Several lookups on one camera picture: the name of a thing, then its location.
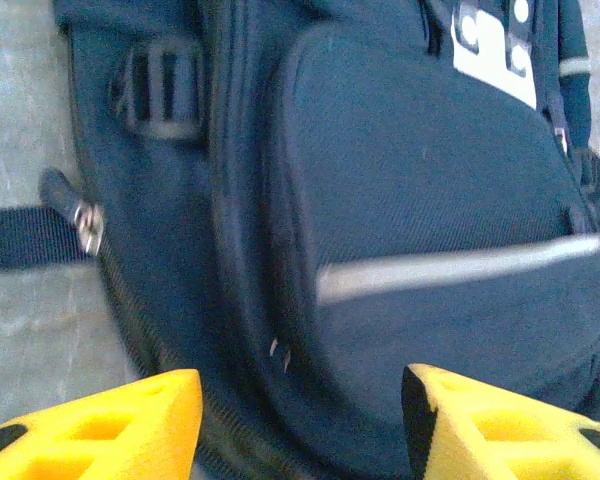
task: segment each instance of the gray floor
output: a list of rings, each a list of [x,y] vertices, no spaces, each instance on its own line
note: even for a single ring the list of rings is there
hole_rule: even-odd
[[[600,151],[600,0],[582,7]],[[46,165],[76,179],[67,95],[50,0],[0,0],[0,207],[36,204]],[[94,267],[0,274],[0,423],[134,378]]]

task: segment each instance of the zipper pull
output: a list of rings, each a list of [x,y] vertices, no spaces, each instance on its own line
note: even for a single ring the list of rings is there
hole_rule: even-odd
[[[97,255],[104,235],[104,215],[98,205],[82,199],[57,168],[47,168],[40,178],[40,199],[78,230],[82,250]]]

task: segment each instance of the yellow plastic piece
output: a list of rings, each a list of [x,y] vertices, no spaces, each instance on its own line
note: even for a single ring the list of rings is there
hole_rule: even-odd
[[[438,412],[425,480],[600,480],[600,450],[579,433],[600,423],[439,368],[410,369]]]
[[[176,370],[15,418],[0,480],[186,480],[198,442],[196,370]]]

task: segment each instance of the gray reflective stripe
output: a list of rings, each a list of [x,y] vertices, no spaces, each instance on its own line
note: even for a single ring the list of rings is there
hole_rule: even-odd
[[[483,280],[600,253],[597,234],[469,252],[404,255],[327,265],[318,272],[319,305],[365,295]]]
[[[589,57],[574,57],[560,62],[560,76],[578,75],[580,73],[591,73],[591,61]]]

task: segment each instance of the backpack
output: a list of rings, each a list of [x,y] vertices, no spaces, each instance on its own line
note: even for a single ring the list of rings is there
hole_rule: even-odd
[[[575,0],[55,12],[85,192],[0,211],[49,232],[0,268],[97,255],[139,371],[200,371],[211,478],[412,478],[415,362],[600,420]]]

